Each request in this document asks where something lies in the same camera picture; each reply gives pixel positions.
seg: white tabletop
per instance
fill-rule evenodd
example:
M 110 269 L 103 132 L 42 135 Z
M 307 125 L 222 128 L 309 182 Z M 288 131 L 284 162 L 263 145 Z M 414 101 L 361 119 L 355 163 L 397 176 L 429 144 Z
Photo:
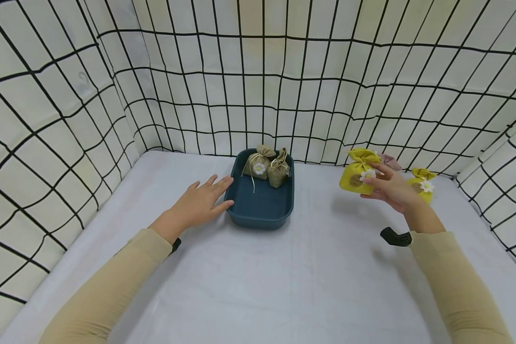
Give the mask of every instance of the white tabletop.
M 55 312 L 189 184 L 229 174 L 233 158 L 147 152 L 0 337 L 35 344 Z M 110 343 L 449 343 L 428 284 L 406 247 L 403 217 L 341 190 L 340 167 L 295 166 L 295 204 L 275 231 L 226 215 L 182 236 L 140 290 Z M 432 206 L 453 231 L 516 343 L 516 265 L 450 180 Z

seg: black object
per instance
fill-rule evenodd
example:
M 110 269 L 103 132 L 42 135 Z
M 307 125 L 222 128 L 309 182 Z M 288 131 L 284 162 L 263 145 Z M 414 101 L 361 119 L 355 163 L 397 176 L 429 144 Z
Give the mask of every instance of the black object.
M 392 246 L 406 247 L 411 244 L 411 241 L 413 241 L 410 232 L 398 234 L 394 232 L 393 229 L 390 227 L 382 229 L 382 232 L 380 232 L 380 236 L 382 237 L 382 239 L 384 239 L 387 243 L 389 243 Z
M 172 244 L 172 252 L 170 254 L 174 253 L 181 244 L 182 241 L 179 238 L 177 238 L 175 242 Z

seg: blue tray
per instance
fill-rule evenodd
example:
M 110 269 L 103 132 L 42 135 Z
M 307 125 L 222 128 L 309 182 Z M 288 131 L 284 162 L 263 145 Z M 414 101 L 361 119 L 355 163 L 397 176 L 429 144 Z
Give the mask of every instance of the blue tray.
M 279 189 L 270 187 L 268 181 L 254 178 L 256 186 L 252 193 L 250 175 L 241 173 L 248 157 L 256 149 L 247 149 L 239 153 L 233 164 L 231 176 L 233 184 L 226 191 L 224 200 L 233 199 L 235 205 L 227 211 L 234 224 L 254 229 L 279 229 L 287 222 L 294 207 L 294 160 L 287 156 L 290 177 Z

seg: yellow sachet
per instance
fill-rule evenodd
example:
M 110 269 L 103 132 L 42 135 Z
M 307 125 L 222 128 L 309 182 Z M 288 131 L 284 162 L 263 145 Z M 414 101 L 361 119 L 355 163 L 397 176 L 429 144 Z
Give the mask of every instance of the yellow sachet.
M 411 185 L 413 190 L 427 203 L 430 203 L 434 189 L 430 180 L 436 177 L 436 174 L 431 173 L 427 169 L 413 169 L 413 175 L 415 178 L 408 180 L 407 184 Z
M 375 170 L 370 164 L 380 163 L 380 157 L 373 151 L 361 148 L 352 149 L 348 154 L 354 162 L 344 169 L 340 178 L 340 187 L 358 194 L 370 195 L 374 188 L 364 184 L 363 179 L 376 177 Z

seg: beige sleeve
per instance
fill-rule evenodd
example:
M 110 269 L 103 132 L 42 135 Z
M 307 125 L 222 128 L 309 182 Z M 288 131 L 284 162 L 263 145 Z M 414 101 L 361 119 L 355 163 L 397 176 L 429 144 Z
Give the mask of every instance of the beige sleeve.
M 453 343 L 513 343 L 493 297 L 453 233 L 411 235 L 411 251 L 427 276 Z
M 40 344 L 107 343 L 136 292 L 171 252 L 155 231 L 140 231 L 63 305 Z

